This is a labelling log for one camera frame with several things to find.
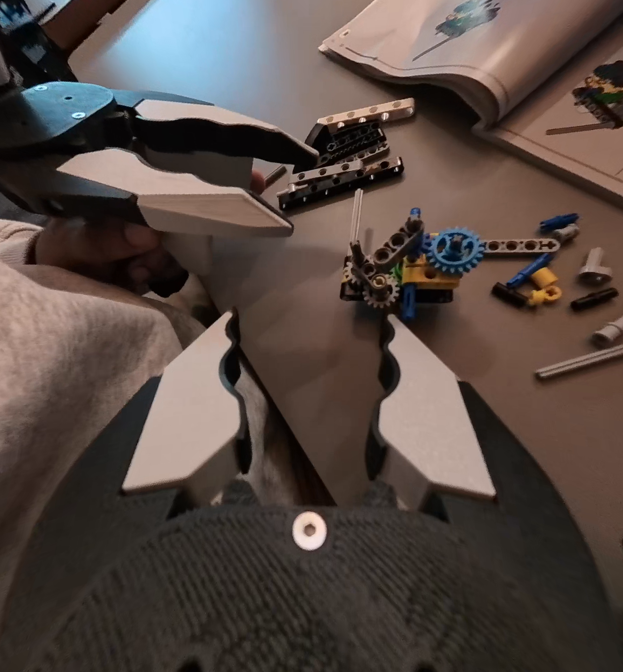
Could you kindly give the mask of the lego gear assembly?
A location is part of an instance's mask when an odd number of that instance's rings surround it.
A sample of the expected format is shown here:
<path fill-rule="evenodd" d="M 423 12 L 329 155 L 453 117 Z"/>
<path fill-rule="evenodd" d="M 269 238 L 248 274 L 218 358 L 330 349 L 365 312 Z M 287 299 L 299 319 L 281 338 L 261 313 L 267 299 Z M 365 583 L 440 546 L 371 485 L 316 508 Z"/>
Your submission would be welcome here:
<path fill-rule="evenodd" d="M 485 255 L 479 236 L 468 229 L 430 233 L 419 208 L 374 252 L 360 240 L 344 259 L 340 299 L 377 310 L 397 309 L 402 321 L 412 321 L 422 305 L 447 305 L 461 279 L 474 271 Z"/>

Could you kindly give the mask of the thin grey lego liftarm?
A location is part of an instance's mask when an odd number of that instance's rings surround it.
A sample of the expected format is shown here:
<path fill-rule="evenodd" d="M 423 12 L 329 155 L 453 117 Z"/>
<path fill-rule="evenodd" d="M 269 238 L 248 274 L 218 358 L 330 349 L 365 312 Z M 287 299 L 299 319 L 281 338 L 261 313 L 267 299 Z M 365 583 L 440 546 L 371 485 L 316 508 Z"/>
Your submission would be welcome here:
<path fill-rule="evenodd" d="M 554 238 L 483 239 L 487 257 L 536 257 L 543 253 L 557 253 L 561 244 Z"/>

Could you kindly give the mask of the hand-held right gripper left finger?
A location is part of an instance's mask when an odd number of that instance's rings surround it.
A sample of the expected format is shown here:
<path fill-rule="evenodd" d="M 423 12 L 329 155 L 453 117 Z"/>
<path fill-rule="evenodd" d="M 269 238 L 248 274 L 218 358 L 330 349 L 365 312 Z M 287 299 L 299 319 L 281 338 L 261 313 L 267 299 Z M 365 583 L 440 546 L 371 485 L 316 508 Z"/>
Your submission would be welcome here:
<path fill-rule="evenodd" d="M 122 483 L 126 495 L 167 489 L 191 505 L 211 504 L 252 450 L 240 378 L 240 321 L 225 312 L 161 375 Z"/>

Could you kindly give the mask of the long grey lego pin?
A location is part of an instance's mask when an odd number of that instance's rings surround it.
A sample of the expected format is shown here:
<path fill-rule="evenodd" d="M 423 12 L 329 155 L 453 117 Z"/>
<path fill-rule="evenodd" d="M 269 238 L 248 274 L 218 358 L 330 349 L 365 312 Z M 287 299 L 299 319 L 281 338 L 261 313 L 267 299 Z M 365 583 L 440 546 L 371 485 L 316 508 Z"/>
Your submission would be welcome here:
<path fill-rule="evenodd" d="M 623 315 L 593 332 L 590 341 L 597 347 L 607 348 L 623 336 Z"/>

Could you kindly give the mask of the yellow lego connector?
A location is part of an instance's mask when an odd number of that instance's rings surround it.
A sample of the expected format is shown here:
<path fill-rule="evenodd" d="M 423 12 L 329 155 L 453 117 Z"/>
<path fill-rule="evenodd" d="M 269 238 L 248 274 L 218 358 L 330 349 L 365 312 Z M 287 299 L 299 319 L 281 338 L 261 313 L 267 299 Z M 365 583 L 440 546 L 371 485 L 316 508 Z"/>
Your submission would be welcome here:
<path fill-rule="evenodd" d="M 527 298 L 528 307 L 534 308 L 551 304 L 562 297 L 562 290 L 558 286 L 559 278 L 550 268 L 543 267 L 535 271 L 529 280 L 536 288 L 531 291 Z"/>

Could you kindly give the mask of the blue and grey lego connector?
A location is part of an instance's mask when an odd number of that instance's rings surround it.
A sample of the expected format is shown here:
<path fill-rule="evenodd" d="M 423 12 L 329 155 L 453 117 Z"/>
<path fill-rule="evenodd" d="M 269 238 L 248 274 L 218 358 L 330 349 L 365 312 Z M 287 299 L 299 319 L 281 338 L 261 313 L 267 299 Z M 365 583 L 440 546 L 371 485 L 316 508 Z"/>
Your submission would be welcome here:
<path fill-rule="evenodd" d="M 560 244 L 572 242 L 580 233 L 577 213 L 560 214 L 543 220 L 539 224 L 539 232 L 546 237 L 557 240 Z"/>

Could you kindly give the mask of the person's left forearm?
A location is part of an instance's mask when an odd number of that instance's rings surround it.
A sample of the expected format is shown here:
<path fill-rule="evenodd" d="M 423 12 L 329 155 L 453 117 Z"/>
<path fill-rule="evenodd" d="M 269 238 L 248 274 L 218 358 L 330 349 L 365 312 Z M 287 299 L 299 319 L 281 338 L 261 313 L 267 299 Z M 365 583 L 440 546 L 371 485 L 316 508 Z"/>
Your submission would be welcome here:
<path fill-rule="evenodd" d="M 49 336 L 71 363 L 116 372 L 159 372 L 206 328 L 168 299 L 148 298 L 59 267 L 38 265 L 34 244 L 44 227 L 0 219 L 0 303 L 32 349 Z"/>

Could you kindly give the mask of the black lego beam with holes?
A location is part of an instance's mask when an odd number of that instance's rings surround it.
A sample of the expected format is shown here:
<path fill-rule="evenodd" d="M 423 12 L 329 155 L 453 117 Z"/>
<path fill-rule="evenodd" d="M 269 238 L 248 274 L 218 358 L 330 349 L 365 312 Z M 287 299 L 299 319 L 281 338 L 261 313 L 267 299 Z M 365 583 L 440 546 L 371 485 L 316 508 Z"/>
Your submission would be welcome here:
<path fill-rule="evenodd" d="M 284 212 L 303 208 L 350 191 L 367 189 L 383 181 L 400 179 L 404 169 L 402 157 L 396 156 L 366 167 L 319 177 L 279 193 L 278 206 Z"/>

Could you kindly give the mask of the long white lego beam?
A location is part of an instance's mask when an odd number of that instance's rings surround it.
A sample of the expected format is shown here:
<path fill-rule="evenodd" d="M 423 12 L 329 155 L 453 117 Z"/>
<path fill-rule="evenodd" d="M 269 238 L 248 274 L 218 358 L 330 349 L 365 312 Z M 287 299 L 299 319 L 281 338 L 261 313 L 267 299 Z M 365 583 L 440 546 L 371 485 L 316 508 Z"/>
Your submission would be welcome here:
<path fill-rule="evenodd" d="M 330 132 L 337 132 L 369 122 L 389 123 L 404 120 L 412 117 L 415 112 L 416 103 L 410 97 L 327 115 L 318 119 L 317 124 L 327 127 Z"/>

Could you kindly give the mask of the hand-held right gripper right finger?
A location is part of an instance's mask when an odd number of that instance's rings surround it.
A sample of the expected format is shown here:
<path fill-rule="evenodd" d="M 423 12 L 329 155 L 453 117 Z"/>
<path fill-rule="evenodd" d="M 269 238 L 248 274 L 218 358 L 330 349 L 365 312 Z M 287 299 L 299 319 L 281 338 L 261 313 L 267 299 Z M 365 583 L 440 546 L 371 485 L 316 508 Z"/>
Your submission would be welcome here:
<path fill-rule="evenodd" d="M 383 393 L 365 449 L 369 480 L 390 486 L 406 511 L 424 510 L 436 495 L 494 501 L 460 379 L 396 315 L 383 323 L 378 378 Z"/>

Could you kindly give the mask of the long thin grey lego axle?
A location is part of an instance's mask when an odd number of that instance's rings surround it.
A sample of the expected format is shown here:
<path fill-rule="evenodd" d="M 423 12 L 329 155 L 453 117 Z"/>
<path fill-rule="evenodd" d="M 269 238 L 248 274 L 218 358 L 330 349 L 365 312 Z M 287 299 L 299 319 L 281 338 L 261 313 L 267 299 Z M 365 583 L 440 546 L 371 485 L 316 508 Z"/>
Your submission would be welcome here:
<path fill-rule="evenodd" d="M 362 201 L 364 190 L 362 188 L 356 189 L 354 192 L 354 199 L 352 205 L 351 227 L 349 233 L 349 248 L 357 244 L 359 241 L 360 219 L 362 211 Z"/>

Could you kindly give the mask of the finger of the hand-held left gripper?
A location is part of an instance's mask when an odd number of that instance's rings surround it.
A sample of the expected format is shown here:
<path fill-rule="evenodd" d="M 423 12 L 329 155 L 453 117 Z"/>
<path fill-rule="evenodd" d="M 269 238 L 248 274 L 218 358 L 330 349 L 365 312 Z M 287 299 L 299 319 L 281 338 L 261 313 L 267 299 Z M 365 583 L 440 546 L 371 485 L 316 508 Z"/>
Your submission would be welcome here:
<path fill-rule="evenodd" d="M 255 159 L 313 169 L 320 157 L 277 126 L 206 104 L 142 100 L 132 134 L 154 167 L 217 186 L 248 186 Z"/>
<path fill-rule="evenodd" d="M 251 157 L 108 148 L 72 157 L 60 173 L 128 191 L 145 222 L 189 273 L 210 275 L 215 238 L 284 238 L 292 224 L 249 191 Z"/>

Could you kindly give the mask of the person's grey sweatshirt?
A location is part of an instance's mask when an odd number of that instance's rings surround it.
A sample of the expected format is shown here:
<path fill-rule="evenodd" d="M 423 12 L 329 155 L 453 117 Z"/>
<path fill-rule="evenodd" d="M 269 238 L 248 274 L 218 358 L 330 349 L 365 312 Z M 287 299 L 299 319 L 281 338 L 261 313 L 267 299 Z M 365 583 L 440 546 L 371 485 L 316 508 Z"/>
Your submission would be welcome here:
<path fill-rule="evenodd" d="M 178 344 L 0 348 L 0 623 L 32 529 L 68 469 Z"/>

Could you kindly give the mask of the black lego pin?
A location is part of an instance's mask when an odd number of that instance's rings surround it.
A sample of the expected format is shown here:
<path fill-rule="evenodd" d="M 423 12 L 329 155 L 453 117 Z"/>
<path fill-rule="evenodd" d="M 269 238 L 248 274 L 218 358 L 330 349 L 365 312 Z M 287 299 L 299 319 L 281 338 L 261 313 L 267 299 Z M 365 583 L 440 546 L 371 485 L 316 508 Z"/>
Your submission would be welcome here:
<path fill-rule="evenodd" d="M 529 306 L 528 297 L 516 289 L 510 288 L 506 284 L 500 282 L 493 285 L 491 295 L 498 298 L 503 303 L 515 308 L 521 309 Z"/>
<path fill-rule="evenodd" d="M 603 288 L 602 290 L 591 292 L 572 300 L 569 304 L 569 308 L 575 313 L 580 313 L 595 307 L 599 307 L 601 305 L 605 305 L 615 298 L 618 298 L 618 296 L 619 291 L 616 288 Z"/>

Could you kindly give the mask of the blue lego axle pin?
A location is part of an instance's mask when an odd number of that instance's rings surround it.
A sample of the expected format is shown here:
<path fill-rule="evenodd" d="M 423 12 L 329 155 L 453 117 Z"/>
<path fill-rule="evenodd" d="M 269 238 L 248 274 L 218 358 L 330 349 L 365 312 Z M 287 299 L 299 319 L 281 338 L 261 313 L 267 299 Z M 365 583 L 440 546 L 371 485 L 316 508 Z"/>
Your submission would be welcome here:
<path fill-rule="evenodd" d="M 528 279 L 542 268 L 547 267 L 553 259 L 552 253 L 543 253 L 534 261 L 516 273 L 509 281 L 506 282 L 506 287 L 509 289 L 517 289 L 525 284 Z"/>

